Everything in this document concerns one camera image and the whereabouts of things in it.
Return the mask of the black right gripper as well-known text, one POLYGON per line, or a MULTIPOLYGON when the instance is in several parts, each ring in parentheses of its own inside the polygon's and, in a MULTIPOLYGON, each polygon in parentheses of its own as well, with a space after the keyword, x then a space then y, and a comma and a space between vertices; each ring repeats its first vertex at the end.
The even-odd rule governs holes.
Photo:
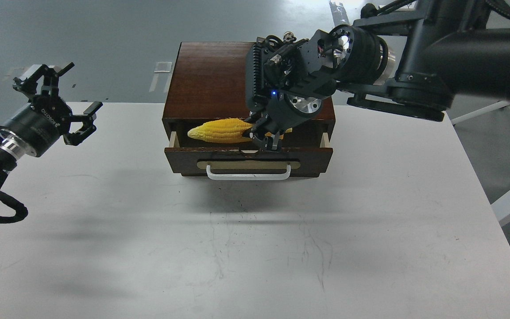
POLYGON ((310 39, 257 38, 246 56, 246 105, 251 127, 243 132, 262 151, 280 152, 283 133, 309 121, 336 90, 334 50, 327 32, 310 39))

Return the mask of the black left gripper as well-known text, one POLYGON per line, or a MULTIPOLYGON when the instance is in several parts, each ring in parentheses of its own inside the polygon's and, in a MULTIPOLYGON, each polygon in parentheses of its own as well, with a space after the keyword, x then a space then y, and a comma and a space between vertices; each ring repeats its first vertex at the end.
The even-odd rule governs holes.
POLYGON ((81 115, 72 115, 72 109, 58 97, 59 77, 74 66, 73 62, 65 67, 34 64, 13 79, 13 89, 32 100, 2 127, 30 145, 33 149, 31 156, 41 157, 62 135, 66 145, 76 147, 97 130, 93 122, 103 106, 101 101, 94 101, 81 115), (41 78, 43 82, 38 93, 41 78), (82 126, 76 132, 69 132, 71 123, 82 123, 82 126))

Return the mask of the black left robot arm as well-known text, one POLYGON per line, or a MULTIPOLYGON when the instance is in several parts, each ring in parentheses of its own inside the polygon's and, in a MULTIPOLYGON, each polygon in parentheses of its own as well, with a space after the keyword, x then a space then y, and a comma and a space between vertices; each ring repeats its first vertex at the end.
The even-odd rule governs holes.
POLYGON ((72 68, 73 63, 63 68, 36 64, 14 78, 13 89, 28 101, 0 125, 0 224, 20 222, 28 215, 22 202, 1 190, 22 156, 41 157, 59 137, 77 146, 97 130, 94 121, 103 105, 100 101, 75 115, 59 96, 59 79, 72 68))

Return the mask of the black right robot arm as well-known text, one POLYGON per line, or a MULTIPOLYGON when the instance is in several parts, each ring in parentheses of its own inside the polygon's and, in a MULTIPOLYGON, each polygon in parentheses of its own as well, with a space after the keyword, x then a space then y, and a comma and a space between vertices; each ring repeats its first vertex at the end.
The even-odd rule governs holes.
POLYGON ((324 99, 442 121, 455 95, 510 102, 510 6, 503 0, 368 3, 353 24, 312 38, 257 38, 247 53, 243 136, 281 150, 287 129, 315 118, 324 99))

